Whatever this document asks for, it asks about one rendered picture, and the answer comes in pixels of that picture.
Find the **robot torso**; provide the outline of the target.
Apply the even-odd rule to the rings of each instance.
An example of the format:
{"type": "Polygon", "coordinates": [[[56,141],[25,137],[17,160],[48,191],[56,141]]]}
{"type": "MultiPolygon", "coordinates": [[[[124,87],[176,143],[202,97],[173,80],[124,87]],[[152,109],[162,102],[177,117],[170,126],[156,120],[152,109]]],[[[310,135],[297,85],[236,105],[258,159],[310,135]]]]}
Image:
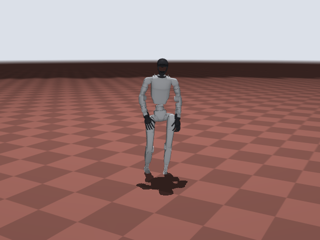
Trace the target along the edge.
{"type": "Polygon", "coordinates": [[[167,121],[167,111],[164,109],[164,105],[167,103],[167,100],[170,96],[171,89],[171,77],[164,75],[165,78],[160,78],[158,75],[152,76],[151,81],[151,98],[154,104],[157,104],[155,107],[154,118],[155,122],[167,121]]]}

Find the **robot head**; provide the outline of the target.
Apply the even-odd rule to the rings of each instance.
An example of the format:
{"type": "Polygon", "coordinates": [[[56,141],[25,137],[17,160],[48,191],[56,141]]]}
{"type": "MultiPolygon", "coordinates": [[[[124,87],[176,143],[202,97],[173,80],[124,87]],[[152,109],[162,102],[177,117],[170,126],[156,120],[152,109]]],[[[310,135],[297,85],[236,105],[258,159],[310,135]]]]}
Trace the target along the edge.
{"type": "Polygon", "coordinates": [[[158,72],[159,72],[159,74],[158,75],[160,75],[160,76],[158,76],[157,75],[157,77],[159,77],[159,78],[165,78],[166,76],[164,76],[165,75],[165,73],[167,72],[167,70],[168,70],[168,61],[166,60],[166,59],[164,59],[164,58],[161,58],[161,59],[159,59],[158,61],[157,61],[157,69],[158,69],[158,72]],[[159,71],[159,67],[166,67],[166,70],[165,71],[159,71]]]}

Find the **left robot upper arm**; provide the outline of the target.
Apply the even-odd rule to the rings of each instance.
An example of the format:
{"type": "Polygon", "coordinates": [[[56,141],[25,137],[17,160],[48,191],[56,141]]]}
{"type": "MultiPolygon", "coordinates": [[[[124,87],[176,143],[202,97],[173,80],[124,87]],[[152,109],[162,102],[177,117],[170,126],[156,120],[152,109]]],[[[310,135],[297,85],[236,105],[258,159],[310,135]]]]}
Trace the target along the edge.
{"type": "Polygon", "coordinates": [[[179,102],[179,96],[181,96],[181,90],[180,90],[180,86],[179,86],[179,82],[176,78],[171,78],[171,85],[173,85],[173,90],[175,93],[174,96],[174,101],[175,102],[179,102]]]}

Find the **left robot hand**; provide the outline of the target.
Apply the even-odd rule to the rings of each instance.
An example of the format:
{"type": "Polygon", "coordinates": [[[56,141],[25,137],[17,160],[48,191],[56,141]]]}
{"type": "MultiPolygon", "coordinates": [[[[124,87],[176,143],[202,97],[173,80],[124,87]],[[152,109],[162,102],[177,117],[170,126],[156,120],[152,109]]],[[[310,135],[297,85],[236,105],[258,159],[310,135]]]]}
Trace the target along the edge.
{"type": "Polygon", "coordinates": [[[181,123],[180,123],[180,117],[177,117],[177,113],[174,115],[174,119],[175,119],[175,121],[174,121],[174,123],[171,125],[171,126],[173,126],[174,124],[175,124],[175,126],[174,126],[174,129],[172,130],[172,131],[174,131],[174,132],[179,132],[180,131],[180,129],[181,129],[181,123]]]}

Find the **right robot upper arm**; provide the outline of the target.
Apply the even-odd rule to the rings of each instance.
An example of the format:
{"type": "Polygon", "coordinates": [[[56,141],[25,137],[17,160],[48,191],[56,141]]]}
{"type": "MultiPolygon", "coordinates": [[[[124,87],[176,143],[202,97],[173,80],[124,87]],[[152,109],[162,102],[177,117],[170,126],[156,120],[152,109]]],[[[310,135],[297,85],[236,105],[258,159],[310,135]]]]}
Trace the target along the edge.
{"type": "Polygon", "coordinates": [[[144,80],[143,80],[143,84],[141,86],[141,89],[140,89],[140,94],[139,95],[143,95],[143,100],[146,101],[147,97],[145,95],[145,93],[147,92],[148,90],[148,85],[151,84],[152,82],[152,78],[153,77],[146,77],[144,80]]]}

